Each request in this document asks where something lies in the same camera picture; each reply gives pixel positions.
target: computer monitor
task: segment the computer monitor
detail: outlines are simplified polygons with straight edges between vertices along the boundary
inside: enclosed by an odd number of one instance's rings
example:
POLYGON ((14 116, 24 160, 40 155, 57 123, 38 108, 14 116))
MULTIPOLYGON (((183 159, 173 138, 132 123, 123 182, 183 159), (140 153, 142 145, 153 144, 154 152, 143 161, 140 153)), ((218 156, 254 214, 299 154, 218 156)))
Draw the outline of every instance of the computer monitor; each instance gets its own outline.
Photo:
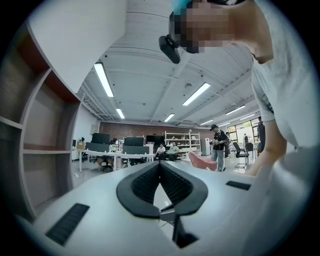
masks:
POLYGON ((108 144, 102 144, 102 143, 92 143, 87 142, 85 144, 85 149, 90 151, 97 151, 97 152, 109 152, 109 145, 108 144))
POLYGON ((99 143, 99 144, 110 144, 110 134, 105 133, 93 133, 92 134, 92 143, 99 143))
POLYGON ((148 142, 155 142, 155 136, 154 135, 147 135, 145 137, 145 142, 148 143, 148 142))
POLYGON ((165 137, 162 136, 162 135, 155 135, 154 136, 154 144, 155 145, 160 145, 160 144, 163 144, 165 145, 165 137))
POLYGON ((143 137, 124 137, 125 146, 143 146, 144 145, 143 137))

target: brick wall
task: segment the brick wall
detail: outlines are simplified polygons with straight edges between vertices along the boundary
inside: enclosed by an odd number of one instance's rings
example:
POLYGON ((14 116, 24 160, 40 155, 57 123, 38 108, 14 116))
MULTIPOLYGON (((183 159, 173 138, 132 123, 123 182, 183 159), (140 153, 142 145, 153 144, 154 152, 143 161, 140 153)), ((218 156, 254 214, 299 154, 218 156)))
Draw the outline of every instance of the brick wall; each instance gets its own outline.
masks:
MULTIPOLYGON (((137 124, 124 124, 124 123, 111 123, 111 122, 101 122, 99 133, 110 134, 110 138, 117 138, 118 140, 123 140, 125 136, 143 136, 147 135, 163 135, 165 133, 178 133, 187 134, 189 133, 189 128, 180 127, 168 127, 168 126, 152 126, 152 125, 137 125, 137 124)), ((200 133, 200 138, 213 138, 213 132, 203 129, 192 128, 192 133, 200 133)))

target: jeans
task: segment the jeans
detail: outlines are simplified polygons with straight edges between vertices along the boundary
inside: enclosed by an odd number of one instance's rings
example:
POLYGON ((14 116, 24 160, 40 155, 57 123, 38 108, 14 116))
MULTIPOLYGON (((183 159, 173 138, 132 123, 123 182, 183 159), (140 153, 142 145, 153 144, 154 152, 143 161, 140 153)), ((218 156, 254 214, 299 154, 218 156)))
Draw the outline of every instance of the jeans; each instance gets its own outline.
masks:
POLYGON ((265 149, 265 143, 265 141, 261 141, 261 152, 263 152, 265 149))
POLYGON ((165 158, 168 158, 169 161, 174 162, 176 160, 176 155, 175 154, 165 154, 165 158))
POLYGON ((224 151, 223 150, 213 150, 211 159, 212 161, 216 162, 218 158, 218 169, 217 171, 221 172, 224 167, 224 151))

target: white bookshelf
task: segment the white bookshelf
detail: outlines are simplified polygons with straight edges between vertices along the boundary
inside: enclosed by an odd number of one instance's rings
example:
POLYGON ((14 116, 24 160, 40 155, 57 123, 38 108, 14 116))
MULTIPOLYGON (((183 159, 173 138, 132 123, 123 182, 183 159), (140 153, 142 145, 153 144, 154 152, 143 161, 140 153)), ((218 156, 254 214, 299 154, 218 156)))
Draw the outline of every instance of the white bookshelf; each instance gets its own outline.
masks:
POLYGON ((180 151, 177 155, 178 159, 185 158, 184 155, 190 151, 201 155, 200 133, 170 133, 165 131, 163 136, 166 146, 169 146, 172 142, 175 142, 175 144, 179 147, 180 151))

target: black vent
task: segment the black vent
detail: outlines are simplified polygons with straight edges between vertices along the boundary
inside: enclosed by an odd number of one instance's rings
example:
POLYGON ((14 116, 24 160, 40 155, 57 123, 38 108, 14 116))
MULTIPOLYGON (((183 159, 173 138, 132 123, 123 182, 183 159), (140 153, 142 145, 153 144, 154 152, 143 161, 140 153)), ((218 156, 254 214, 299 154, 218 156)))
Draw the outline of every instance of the black vent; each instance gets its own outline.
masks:
POLYGON ((146 171, 132 181, 131 189, 141 200, 154 204, 156 190, 159 186, 159 165, 146 171))
POLYGON ((160 172, 160 183, 174 206, 186 199, 193 190, 190 181, 164 165, 160 172))
POLYGON ((228 181, 226 185, 237 188, 237 189, 241 189, 241 190, 249 190, 251 187, 250 184, 245 184, 245 183, 236 182, 236 181, 228 181))
POLYGON ((76 203, 46 233, 46 236, 57 244, 64 246, 90 207, 76 203))

